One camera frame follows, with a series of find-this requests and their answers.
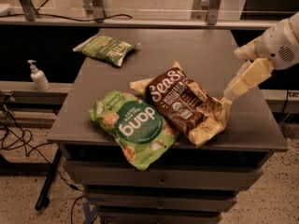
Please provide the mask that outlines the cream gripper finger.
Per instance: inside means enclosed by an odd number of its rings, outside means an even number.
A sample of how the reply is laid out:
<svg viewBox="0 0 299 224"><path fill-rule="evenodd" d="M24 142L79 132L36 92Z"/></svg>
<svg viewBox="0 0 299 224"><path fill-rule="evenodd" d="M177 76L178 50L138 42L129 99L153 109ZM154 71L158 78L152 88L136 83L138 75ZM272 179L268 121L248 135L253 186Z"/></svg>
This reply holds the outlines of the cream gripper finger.
<svg viewBox="0 0 299 224"><path fill-rule="evenodd" d="M251 40L249 43L247 43L244 46L241 46L237 48L234 51L234 54L237 58L243 59L243 60L255 60L258 58L258 54L256 52L256 44L259 41L259 37Z"/></svg>
<svg viewBox="0 0 299 224"><path fill-rule="evenodd" d="M226 99L235 100L252 89L253 86L249 84L244 78L233 78L224 90L223 95Z"/></svg>

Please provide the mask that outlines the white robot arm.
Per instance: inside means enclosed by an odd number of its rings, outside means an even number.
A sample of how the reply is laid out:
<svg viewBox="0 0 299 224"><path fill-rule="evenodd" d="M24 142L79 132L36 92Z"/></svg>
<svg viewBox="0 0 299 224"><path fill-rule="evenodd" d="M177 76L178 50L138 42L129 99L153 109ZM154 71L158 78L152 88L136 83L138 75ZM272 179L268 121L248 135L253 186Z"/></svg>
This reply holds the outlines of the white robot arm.
<svg viewBox="0 0 299 224"><path fill-rule="evenodd" d="M235 56L245 62L223 92L231 101L266 81L274 70L285 70L299 63L299 13L237 48Z"/></svg>

